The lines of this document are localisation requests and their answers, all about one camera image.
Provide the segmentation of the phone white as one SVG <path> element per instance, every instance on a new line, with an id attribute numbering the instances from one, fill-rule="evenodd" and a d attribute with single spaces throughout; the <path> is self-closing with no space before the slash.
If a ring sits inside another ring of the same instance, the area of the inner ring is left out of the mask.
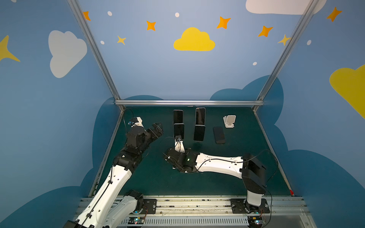
<path id="1" fill-rule="evenodd" d="M 213 127 L 214 140 L 217 144 L 225 144 L 225 135 L 220 126 Z"/>

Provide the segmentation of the white stand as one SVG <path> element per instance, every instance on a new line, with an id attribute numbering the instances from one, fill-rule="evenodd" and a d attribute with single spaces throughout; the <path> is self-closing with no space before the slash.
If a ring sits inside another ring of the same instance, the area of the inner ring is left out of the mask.
<path id="1" fill-rule="evenodd" d="M 223 117 L 225 128 L 234 128 L 236 115 L 227 115 Z"/>

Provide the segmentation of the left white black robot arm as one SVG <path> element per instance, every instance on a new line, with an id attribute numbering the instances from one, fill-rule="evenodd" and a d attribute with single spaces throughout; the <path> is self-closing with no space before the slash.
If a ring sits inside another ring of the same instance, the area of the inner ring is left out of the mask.
<path id="1" fill-rule="evenodd" d="M 99 191 L 74 221 L 67 221 L 65 228 L 116 228 L 131 213 L 143 208 L 143 194 L 129 191 L 115 207 L 118 194 L 131 178 L 149 145 L 163 135 L 162 123 L 145 129 L 140 117 L 133 118 L 126 134 L 126 143 L 114 158 L 112 167 Z"/>

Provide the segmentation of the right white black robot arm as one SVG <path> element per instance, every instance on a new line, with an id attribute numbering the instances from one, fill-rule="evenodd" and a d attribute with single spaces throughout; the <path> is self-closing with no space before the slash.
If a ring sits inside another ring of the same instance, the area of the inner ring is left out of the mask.
<path id="1" fill-rule="evenodd" d="M 184 153 L 169 149 L 164 159 L 181 173 L 222 173 L 243 181 L 247 190 L 246 204 L 261 205 L 266 193 L 266 167 L 256 155 L 245 154 L 238 157 L 219 157 L 186 150 Z"/>

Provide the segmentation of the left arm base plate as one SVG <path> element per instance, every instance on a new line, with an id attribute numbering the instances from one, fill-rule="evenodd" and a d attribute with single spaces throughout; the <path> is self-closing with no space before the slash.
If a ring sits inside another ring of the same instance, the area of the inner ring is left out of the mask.
<path id="1" fill-rule="evenodd" d="M 136 209 L 133 212 L 131 212 L 130 215 L 155 214 L 156 204 L 157 204 L 157 199 L 143 199 L 143 201 L 139 199 L 137 201 Z"/>

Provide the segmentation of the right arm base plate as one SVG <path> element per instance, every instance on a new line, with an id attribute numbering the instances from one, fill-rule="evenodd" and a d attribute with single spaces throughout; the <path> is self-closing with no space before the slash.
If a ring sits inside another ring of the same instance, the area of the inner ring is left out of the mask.
<path id="1" fill-rule="evenodd" d="M 230 199 L 233 214 L 264 214 L 270 213 L 270 207 L 266 199 L 261 199 L 260 206 L 250 205 L 246 199 Z"/>

